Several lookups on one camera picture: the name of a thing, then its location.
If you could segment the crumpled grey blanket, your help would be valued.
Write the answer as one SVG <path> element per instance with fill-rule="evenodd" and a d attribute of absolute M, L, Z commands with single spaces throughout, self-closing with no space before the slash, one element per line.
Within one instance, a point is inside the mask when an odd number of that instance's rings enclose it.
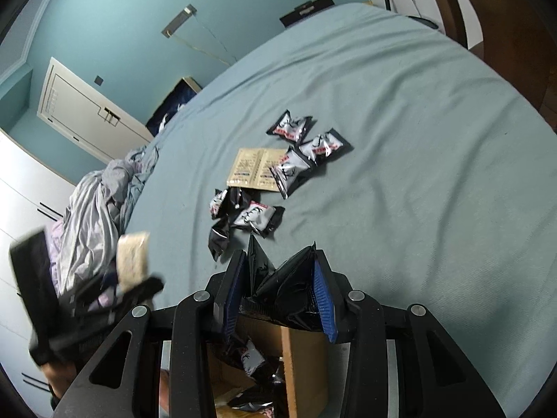
<path fill-rule="evenodd" d="M 113 264 L 118 240 L 158 160 L 159 149 L 144 146 L 77 183 L 61 218 L 61 295 Z"/>

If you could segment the white wardrobe left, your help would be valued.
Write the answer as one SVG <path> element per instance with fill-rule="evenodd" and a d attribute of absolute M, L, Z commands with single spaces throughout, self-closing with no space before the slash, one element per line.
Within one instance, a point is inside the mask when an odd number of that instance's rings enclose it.
<path fill-rule="evenodd" d="M 51 393 L 29 353 L 28 316 L 41 267 L 48 266 L 45 236 L 61 220 L 74 185 L 1 133 L 1 368 L 8 386 L 37 417 L 50 417 Z"/>

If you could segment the right black white snack packet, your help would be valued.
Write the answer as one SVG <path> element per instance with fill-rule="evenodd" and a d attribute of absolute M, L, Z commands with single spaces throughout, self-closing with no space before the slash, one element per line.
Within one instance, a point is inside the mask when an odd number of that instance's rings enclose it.
<path fill-rule="evenodd" d="M 352 149 L 352 145 L 335 129 L 329 129 L 299 146 L 300 152 L 316 165 L 332 161 Z"/>

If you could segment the snack packet inside box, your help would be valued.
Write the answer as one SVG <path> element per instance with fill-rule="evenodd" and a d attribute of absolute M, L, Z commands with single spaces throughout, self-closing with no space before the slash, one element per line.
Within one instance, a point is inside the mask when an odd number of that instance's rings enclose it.
<path fill-rule="evenodd" d="M 244 372 L 249 377 L 252 377 L 265 362 L 264 356 L 261 355 L 260 351 L 251 339 L 248 339 L 245 345 L 240 349 L 240 360 L 243 365 Z"/>

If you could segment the beige snack sachet pair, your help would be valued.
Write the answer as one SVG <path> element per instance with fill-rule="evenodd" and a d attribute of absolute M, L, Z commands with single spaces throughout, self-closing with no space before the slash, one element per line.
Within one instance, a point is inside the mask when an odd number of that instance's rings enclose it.
<path fill-rule="evenodd" d="M 277 193 L 279 191 L 270 168 L 286 154 L 285 149 L 241 148 L 228 175 L 227 185 Z"/>
<path fill-rule="evenodd" d="M 118 285 L 123 293 L 131 291 L 148 276 L 148 232 L 125 234 L 116 251 Z"/>

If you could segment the black foil snack packet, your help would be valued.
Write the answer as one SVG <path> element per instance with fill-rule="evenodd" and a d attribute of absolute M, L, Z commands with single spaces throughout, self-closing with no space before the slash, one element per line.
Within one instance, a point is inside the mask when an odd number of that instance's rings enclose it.
<path fill-rule="evenodd" d="M 313 292 L 315 259 L 316 247 L 309 245 L 275 267 L 258 241 L 251 237 L 241 313 L 279 326 L 322 331 Z"/>

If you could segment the near black white snack packet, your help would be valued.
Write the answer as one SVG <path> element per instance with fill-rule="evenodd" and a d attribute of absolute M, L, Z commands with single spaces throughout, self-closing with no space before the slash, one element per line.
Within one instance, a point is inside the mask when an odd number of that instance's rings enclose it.
<path fill-rule="evenodd" d="M 254 232 L 260 237 L 266 238 L 281 224 L 284 210 L 284 207 L 267 206 L 251 201 L 246 209 L 241 210 L 232 219 L 230 226 L 233 229 Z"/>

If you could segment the black bag behind bed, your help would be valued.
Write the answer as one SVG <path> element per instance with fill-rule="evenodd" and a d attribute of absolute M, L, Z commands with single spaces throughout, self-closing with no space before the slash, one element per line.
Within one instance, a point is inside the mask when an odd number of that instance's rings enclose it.
<path fill-rule="evenodd" d="M 291 12 L 280 17 L 281 25 L 288 28 L 308 17 L 335 5 L 333 0 L 310 0 L 297 7 Z"/>

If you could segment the brown cardboard box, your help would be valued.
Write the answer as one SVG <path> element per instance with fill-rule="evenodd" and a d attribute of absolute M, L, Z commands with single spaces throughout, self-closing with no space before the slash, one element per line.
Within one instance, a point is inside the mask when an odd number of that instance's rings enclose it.
<path fill-rule="evenodd" d="M 251 339 L 265 362 L 249 377 L 240 349 Z M 210 379 L 218 417 L 317 417 L 329 402 L 326 338 L 240 317 L 228 339 L 211 335 Z"/>

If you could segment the lilac duvet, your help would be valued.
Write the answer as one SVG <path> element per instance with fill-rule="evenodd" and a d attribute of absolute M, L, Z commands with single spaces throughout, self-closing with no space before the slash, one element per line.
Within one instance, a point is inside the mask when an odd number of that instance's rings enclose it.
<path fill-rule="evenodd" d="M 59 219 L 51 226 L 50 229 L 45 231 L 46 245 L 48 249 L 48 256 L 50 259 L 50 277 L 55 289 L 57 297 L 61 296 L 61 285 L 58 279 L 60 274 L 58 273 L 58 260 L 61 254 L 61 242 L 63 236 L 63 220 Z M 109 287 L 106 291 L 101 293 L 97 299 L 90 304 L 89 310 L 96 310 L 100 308 L 107 308 L 112 305 L 115 300 L 115 289 Z"/>

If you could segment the brown wooden furniture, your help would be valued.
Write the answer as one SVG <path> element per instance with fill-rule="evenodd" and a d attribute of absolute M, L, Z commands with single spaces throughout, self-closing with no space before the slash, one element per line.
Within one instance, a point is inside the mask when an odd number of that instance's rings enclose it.
<path fill-rule="evenodd" d="M 543 0 L 469 0 L 480 22 L 480 58 L 556 129 L 556 13 Z"/>

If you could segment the teal bed sheet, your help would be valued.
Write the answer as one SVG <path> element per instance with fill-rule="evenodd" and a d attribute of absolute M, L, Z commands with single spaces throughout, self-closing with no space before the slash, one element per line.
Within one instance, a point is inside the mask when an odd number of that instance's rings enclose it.
<path fill-rule="evenodd" d="M 147 231 L 159 308 L 223 270 L 209 204 L 280 114 L 351 150 L 288 198 L 261 246 L 307 245 L 378 302 L 425 305 L 517 417 L 556 361 L 556 136 L 508 82 L 438 31 L 365 4 L 294 25 L 215 78 L 154 141 L 128 230 Z"/>

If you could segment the middle black white snack packet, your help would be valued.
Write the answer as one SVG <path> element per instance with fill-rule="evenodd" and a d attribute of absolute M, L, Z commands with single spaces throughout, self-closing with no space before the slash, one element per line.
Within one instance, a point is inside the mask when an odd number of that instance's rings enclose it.
<path fill-rule="evenodd" d="M 297 147 L 289 147 L 278 163 L 269 168 L 278 191 L 287 199 L 297 184 L 304 180 L 316 168 L 315 163 L 306 157 Z"/>

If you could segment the dark navy framed bedside item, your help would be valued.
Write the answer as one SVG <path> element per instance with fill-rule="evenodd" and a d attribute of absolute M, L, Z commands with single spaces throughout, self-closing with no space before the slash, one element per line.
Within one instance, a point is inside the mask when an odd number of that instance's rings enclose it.
<path fill-rule="evenodd" d="M 192 77 L 182 77 L 155 109 L 146 128 L 155 137 L 172 120 L 175 114 L 189 103 L 202 88 Z"/>

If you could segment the black white snack packet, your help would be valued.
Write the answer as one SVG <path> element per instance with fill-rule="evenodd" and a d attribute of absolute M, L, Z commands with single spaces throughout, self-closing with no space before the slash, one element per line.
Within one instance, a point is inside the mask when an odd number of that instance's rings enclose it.
<path fill-rule="evenodd" d="M 306 157 L 297 147 L 289 147 L 278 163 L 269 168 L 278 191 L 287 199 L 297 184 L 304 180 L 316 168 L 315 163 Z"/>
<path fill-rule="evenodd" d="M 312 122 L 312 116 L 294 118 L 290 110 L 286 109 L 277 118 L 277 121 L 267 129 L 266 134 L 278 136 L 294 145 L 300 145 L 305 140 Z"/>
<path fill-rule="evenodd" d="M 352 145 L 335 129 L 329 129 L 299 146 L 300 152 L 316 165 L 332 161 L 352 149 Z"/>
<path fill-rule="evenodd" d="M 260 237 L 266 238 L 281 224 L 284 210 L 284 207 L 267 206 L 251 201 L 246 209 L 241 210 L 232 219 L 230 226 L 233 229 L 254 232 Z"/>

